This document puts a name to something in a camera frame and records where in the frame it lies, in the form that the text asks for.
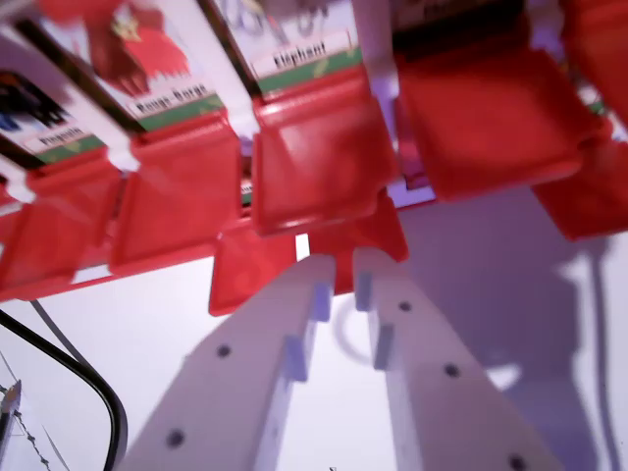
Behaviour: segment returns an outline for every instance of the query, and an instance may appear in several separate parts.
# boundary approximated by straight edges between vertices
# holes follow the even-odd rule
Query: screw hole
[[[457,378],[460,376],[460,369],[453,363],[447,363],[445,365],[445,373],[452,378]]]
[[[232,349],[228,345],[220,345],[218,347],[218,350],[216,350],[216,353],[221,358],[225,358],[225,357],[229,356],[231,354],[231,352],[232,352]]]
[[[184,441],[185,435],[183,434],[183,431],[179,429],[174,429],[170,431],[170,434],[168,434],[168,438],[166,439],[166,445],[168,445],[168,448],[174,449],[183,445]]]
[[[514,471],[525,471],[526,469],[528,469],[526,461],[518,454],[511,455],[508,458],[508,463],[510,463],[510,468]]]

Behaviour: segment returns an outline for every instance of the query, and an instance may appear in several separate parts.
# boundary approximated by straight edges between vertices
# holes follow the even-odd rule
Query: plastic bracket
[[[395,151],[398,149],[394,101],[399,95],[399,76],[393,58],[390,2],[352,2],[360,49],[371,92],[380,104]]]
[[[32,203],[37,195],[26,184],[26,170],[0,154],[0,175],[7,179],[7,193],[22,203]]]
[[[107,160],[121,172],[137,172],[139,160],[131,152],[131,142],[116,147],[110,147],[107,151]]]

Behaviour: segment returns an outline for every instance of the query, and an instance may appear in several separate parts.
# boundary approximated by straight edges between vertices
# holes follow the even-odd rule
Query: animal picture card
[[[103,145],[36,84],[1,66],[0,134],[45,164]]]
[[[223,107],[208,73],[157,6],[119,7],[108,22],[57,25],[47,35],[147,131]]]
[[[263,93],[362,62],[350,0],[205,0]]]

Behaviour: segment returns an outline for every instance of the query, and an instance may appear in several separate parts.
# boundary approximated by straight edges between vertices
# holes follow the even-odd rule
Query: black wire
[[[98,393],[100,398],[107,406],[109,418],[111,421],[111,437],[109,439],[109,449],[107,450],[107,459],[103,471],[113,471],[120,463],[127,451],[128,424],[127,413],[122,406],[120,398],[107,382],[93,368],[82,365],[74,360],[63,350],[57,348],[48,340],[40,337],[28,327],[16,321],[0,309],[0,325],[13,332],[16,336],[27,341],[35,348],[50,356],[61,365],[72,371],[83,381],[88,383],[92,389]]]
[[[75,348],[74,345],[72,345],[72,343],[68,340],[64,333],[61,332],[61,329],[57,327],[57,324],[55,324],[52,318],[48,315],[48,312],[46,312],[41,303],[36,299],[35,301],[31,301],[30,305],[35,309],[35,311],[37,311],[37,314],[39,314],[39,317],[41,318],[43,323],[48,326],[50,332],[54,334],[54,336],[59,340],[61,345],[64,346],[66,350],[70,353],[70,355],[73,356],[78,363],[93,370],[94,367],[89,364],[85,357],[80,354],[80,352]]]

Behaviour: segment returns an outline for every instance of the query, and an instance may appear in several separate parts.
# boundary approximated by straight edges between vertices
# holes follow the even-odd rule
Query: white plastic arm
[[[397,471],[562,469],[401,266],[361,248],[353,270],[374,366],[386,372]]]

